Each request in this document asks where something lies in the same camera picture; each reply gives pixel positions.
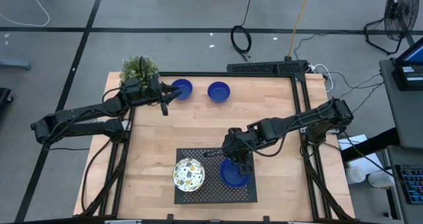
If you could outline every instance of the white patterned plate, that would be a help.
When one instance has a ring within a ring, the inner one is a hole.
[[[196,159],[183,159],[173,168],[174,185],[184,192],[199,189],[205,177],[204,167]]]

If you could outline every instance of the white container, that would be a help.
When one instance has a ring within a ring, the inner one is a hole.
[[[346,168],[345,176],[348,184],[357,184],[365,180],[364,170],[360,167]]]
[[[394,186],[394,178],[381,170],[369,175],[369,183],[375,188],[389,188]]]

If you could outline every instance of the wooden table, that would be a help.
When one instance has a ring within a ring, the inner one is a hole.
[[[162,77],[162,80],[171,84],[179,78]],[[324,81],[317,74],[306,74],[306,78],[311,107],[315,108],[327,101]],[[263,118],[284,118],[295,114],[288,78],[187,79],[194,86],[192,96],[185,101],[173,101],[169,106],[169,116],[162,116],[160,106],[136,108],[118,218],[166,219],[167,214],[172,213],[175,219],[191,220],[262,221],[263,216],[268,215],[273,221],[312,221],[303,158],[299,154],[298,131],[288,133],[278,156],[266,158],[254,154],[257,203],[174,204],[171,174],[176,162],[176,148],[221,147],[228,128],[245,130],[248,124]],[[216,104],[208,98],[207,88],[214,81],[224,81],[231,87],[227,102]],[[105,90],[118,87],[119,83],[118,73],[111,72]],[[304,111],[301,86],[297,84],[301,110]],[[106,141],[107,137],[103,135],[93,137],[87,162]],[[328,135],[327,143],[338,147],[334,135]],[[95,198],[104,184],[110,147],[95,159],[89,170],[85,205]],[[275,145],[263,152],[273,153],[277,148]],[[320,152],[327,188],[346,213],[354,216],[339,151],[322,145]],[[321,196],[316,191],[319,216],[324,217]],[[81,213],[80,199],[81,191],[75,213]],[[109,198],[106,213],[110,213],[111,203],[112,198]]]

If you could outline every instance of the black cable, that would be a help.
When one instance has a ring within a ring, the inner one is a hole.
[[[331,34],[340,34],[340,33],[351,33],[351,34],[357,34],[357,33],[362,33],[363,31],[348,31],[348,30],[339,30],[336,32],[328,32],[328,33],[324,33],[324,34],[313,34],[312,36],[310,36],[309,38],[303,38],[299,41],[298,46],[293,50],[293,53],[295,54],[295,57],[298,59],[298,55],[297,55],[297,50],[301,47],[301,44],[303,43],[303,41],[307,41],[307,40],[311,40],[313,39],[315,36],[326,36],[326,35],[331,35]]]
[[[127,130],[128,130],[128,128],[129,128],[129,126],[130,126],[130,124],[131,124],[131,122],[129,121],[127,124],[126,124],[126,127],[125,127],[125,131],[124,132],[126,132]],[[82,191],[81,191],[81,207],[82,207],[82,210],[83,211],[85,211],[86,209],[85,209],[85,205],[84,205],[84,196],[85,196],[85,186],[87,185],[87,177],[88,177],[88,171],[89,171],[89,169],[90,169],[90,167],[91,167],[91,165],[93,164],[93,162],[94,162],[94,160],[95,160],[95,158],[107,147],[107,145],[110,143],[112,141],[112,139],[110,138],[95,154],[94,154],[94,156],[91,158],[91,160],[90,160],[90,162],[88,163],[88,165],[87,165],[87,169],[85,170],[85,174],[84,174],[84,179],[83,179],[83,184],[82,184]]]
[[[347,80],[346,80],[345,76],[344,76],[341,72],[329,71],[329,72],[323,72],[323,73],[331,73],[331,74],[337,74],[337,75],[340,75],[340,76],[343,78],[343,80],[345,81],[346,86],[347,86],[347,87],[349,87],[349,88],[351,88],[351,89],[366,89],[366,88],[369,88],[369,87],[373,87],[373,86],[375,86],[375,85],[369,85],[369,86],[366,86],[366,87],[360,87],[360,86],[361,86],[362,84],[364,84],[364,83],[367,83],[367,82],[371,81],[371,80],[372,80],[373,78],[375,78],[376,76],[381,75],[380,73],[377,73],[377,74],[375,74],[374,76],[370,77],[370,79],[368,79],[368,80],[366,80],[366,81],[364,81],[364,82],[361,82],[359,85],[357,85],[357,86],[351,86],[350,84],[348,84],[348,82],[347,82]]]
[[[240,140],[240,141],[242,141],[248,148],[250,148],[254,153],[257,153],[258,155],[261,155],[261,156],[263,156],[263,157],[275,157],[276,155],[278,155],[279,153],[280,153],[280,151],[282,150],[282,147],[284,146],[284,141],[285,141],[285,138],[286,138],[286,135],[288,134],[288,131],[292,128],[292,126],[294,126],[296,123],[297,123],[298,121],[297,120],[295,120],[293,123],[291,123],[291,125],[289,125],[289,127],[286,129],[286,131],[284,132],[284,134],[282,135],[282,141],[280,142],[280,145],[279,145],[279,148],[278,148],[278,150],[275,152],[275,153],[273,153],[273,154],[264,154],[264,153],[261,153],[260,151],[258,151],[257,149],[255,149],[254,147],[251,147],[247,142],[245,142],[245,141],[243,141],[243,140]]]
[[[248,5],[247,5],[247,10],[246,10],[246,12],[245,12],[245,16],[244,16],[244,21],[243,21],[243,23],[241,24],[241,25],[237,25],[237,26],[234,26],[233,28],[232,28],[232,30],[231,30],[231,42],[232,42],[232,46],[235,48],[235,50],[244,58],[244,60],[246,61],[246,62],[249,62],[248,61],[248,59],[247,58],[250,58],[250,56],[248,56],[247,54],[250,52],[250,50],[251,50],[251,44],[252,44],[252,40],[251,40],[251,35],[249,34],[249,32],[247,31],[247,30],[245,30],[245,28],[243,28],[243,26],[244,26],[244,23],[245,23],[245,21],[246,21],[246,19],[247,19],[247,15],[248,15],[248,13],[249,13],[249,9],[250,9],[250,3],[251,3],[251,0],[249,0],[249,3],[248,3]],[[245,49],[245,50],[243,50],[243,49],[240,49],[240,47],[238,47],[237,46],[237,44],[235,43],[235,39],[234,39],[234,37],[233,37],[233,35],[234,35],[234,33],[235,33],[235,31],[237,30],[237,29],[240,29],[243,33],[244,33],[244,35],[245,35],[245,37],[247,37],[247,41],[248,41],[248,46],[247,46],[247,48]]]
[[[309,145],[311,145],[311,147],[313,148],[313,151],[311,152],[311,154],[309,154],[309,155],[305,155],[304,154],[304,152],[303,152],[303,148],[305,147],[305,148],[307,148],[307,146],[306,146],[306,144],[304,144],[304,143],[301,143],[301,145],[299,146],[299,154],[302,156],[302,157],[304,157],[305,159],[308,159],[308,158],[310,158],[310,157],[312,157],[315,153],[316,153],[316,149],[317,149],[317,147],[319,146],[319,145],[314,145],[314,144],[309,144]]]
[[[410,184],[407,184],[406,182],[402,181],[400,178],[396,177],[395,175],[391,174],[390,172],[388,172],[385,168],[382,168],[380,165],[378,165],[375,161],[372,161],[371,159],[369,159],[367,156],[365,156],[361,151],[359,151],[356,147],[355,144],[352,143],[352,141],[350,140],[350,136],[344,131],[344,134],[346,136],[346,139],[350,142],[351,147],[356,151],[356,153],[367,159],[369,162],[371,162],[372,164],[374,164],[378,169],[382,170],[383,172],[387,173],[389,176],[392,176],[396,181],[400,182],[402,185],[407,186],[409,189],[414,190],[415,192],[417,192],[418,194],[423,196],[423,192],[419,191],[418,189],[414,188],[413,186],[411,186]]]
[[[363,106],[363,104],[367,101],[367,99],[369,99],[369,97],[371,96],[371,94],[373,93],[373,92],[375,92],[375,90],[377,89],[377,88],[379,88],[380,86],[382,85],[382,83],[381,84],[379,84],[378,86],[376,86],[375,88],[373,88],[372,90],[371,90],[371,92],[369,93],[369,95],[363,100],[363,102],[360,104],[360,105],[358,105],[358,107],[356,108],[356,109],[354,109],[354,111],[352,111],[352,113],[354,114],[361,106]]]
[[[109,139],[91,158],[90,162],[87,165],[87,169],[84,174],[84,179],[82,180],[82,191],[81,191],[81,207],[82,210],[85,211],[85,205],[84,205],[84,196],[85,196],[85,186],[87,185],[87,177],[88,177],[88,171],[93,164],[95,158],[107,147],[107,145],[110,143],[111,139]]]
[[[203,153],[204,157],[216,157],[216,156],[220,156],[220,155],[224,155],[223,153],[216,153],[218,151],[221,151],[223,148],[227,147],[228,145],[230,145],[232,143],[232,141],[228,142],[225,145],[222,145],[222,147],[213,149],[212,151],[207,151]]]
[[[96,109],[96,108],[90,108],[90,109],[88,109],[88,110],[86,110],[86,111],[84,111],[84,112],[82,112],[82,113],[80,113],[80,114],[78,114],[76,117],[74,117],[61,131],[59,131],[59,133],[57,134],[57,135],[55,135],[53,138],[51,138],[51,140],[52,141],[54,141],[57,137],[59,137],[63,132],[65,132],[65,130],[70,126],[70,125],[72,125],[73,123],[75,123],[75,121],[78,119],[78,118],[80,118],[82,115],[84,115],[84,114],[86,114],[87,112],[91,112],[91,111],[93,111],[93,110],[96,110],[96,111],[99,111],[99,112],[104,112],[104,111],[102,111],[102,110],[99,110],[99,109]],[[46,142],[46,140],[47,139],[49,139],[53,134],[54,134],[54,131],[59,127],[59,125],[60,124],[62,124],[63,122],[60,122],[59,124],[57,124],[54,128],[53,128],[53,130],[52,130],[52,132],[50,133],[50,135],[48,136],[48,137],[46,137],[42,142],[41,142],[41,144],[42,145],[44,145],[44,143]]]
[[[323,144],[325,144],[325,145],[327,145],[327,146],[329,146],[329,147],[331,147],[331,148],[333,148],[333,149],[336,149],[337,151],[341,151],[341,149],[339,149],[339,147],[336,147],[336,146],[331,145],[331,144],[329,144],[329,143],[323,142]]]
[[[143,69],[142,69],[142,67],[143,67],[143,61],[144,61],[144,57],[143,56],[140,56],[139,57],[139,63],[138,63],[138,66],[139,66],[139,82],[138,83],[136,83],[136,84],[134,84],[134,85],[130,85],[130,86],[128,86],[128,88],[130,88],[130,87],[134,87],[134,86],[138,86],[139,84],[142,84],[143,82],[145,82],[145,80],[146,80],[146,77],[147,77],[147,72],[145,72],[144,73],[144,76],[143,76]],[[101,104],[103,105],[103,110],[105,111],[105,112],[107,112],[107,116],[110,116],[110,117],[117,117],[117,116],[119,116],[119,114],[117,114],[117,115],[113,115],[113,114],[111,114],[111,111],[109,111],[109,110],[107,110],[107,108],[106,108],[106,105],[104,104],[104,99],[106,98],[106,96],[110,93],[110,92],[112,92],[112,91],[117,91],[117,90],[120,90],[121,89],[121,87],[122,86],[119,86],[118,88],[114,88],[114,89],[109,89],[108,91],[106,91],[104,94],[103,94],[103,96],[101,97]]]
[[[43,147],[43,149],[44,149],[45,151],[57,151],[57,150],[66,150],[66,151],[88,151],[88,150],[89,150],[89,148],[76,148],[76,149],[73,149],[73,148],[65,148],[65,147],[58,147],[58,148],[51,148],[51,149],[47,149],[47,148]]]

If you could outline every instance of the concrete floor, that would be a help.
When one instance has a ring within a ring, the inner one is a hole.
[[[85,27],[94,1],[40,0],[52,18],[49,27]],[[102,0],[94,27],[231,28],[242,22],[247,1]],[[365,23],[383,16],[385,1],[309,0],[299,28],[361,30]],[[252,0],[245,28],[292,28],[301,4],[302,0]],[[0,0],[0,13],[27,23],[41,24],[45,20],[33,0]],[[416,30],[423,29],[421,15]],[[1,26],[14,25],[0,19]],[[251,36],[251,62],[280,61],[288,52],[289,34]],[[295,46],[309,36],[298,34]],[[29,125],[56,109],[81,37],[80,32],[0,32],[0,58],[27,59],[33,68],[0,69],[0,87],[12,89],[15,96],[0,126],[0,223],[14,221],[41,149]],[[372,39],[385,47],[395,47],[386,36]],[[401,52],[407,47],[404,43]],[[122,60],[135,54],[152,57],[161,71],[225,71],[228,63],[243,62],[226,33],[91,33],[65,108],[98,103],[108,72],[119,70]],[[376,74],[378,61],[388,58],[367,45],[362,35],[317,36],[304,42],[298,55],[343,73],[353,85]],[[338,75],[334,75],[334,81],[330,96],[348,91]],[[355,90],[344,99],[355,109],[369,92]],[[393,127],[385,89],[377,89],[355,117],[348,127],[350,135],[364,133],[371,137]],[[57,146],[88,147],[90,142],[90,137],[80,137],[64,139]],[[27,221],[71,216],[86,159],[85,151],[49,154]],[[356,216],[361,220],[401,223],[382,216],[389,210],[385,191],[367,184],[353,185],[350,191]]]

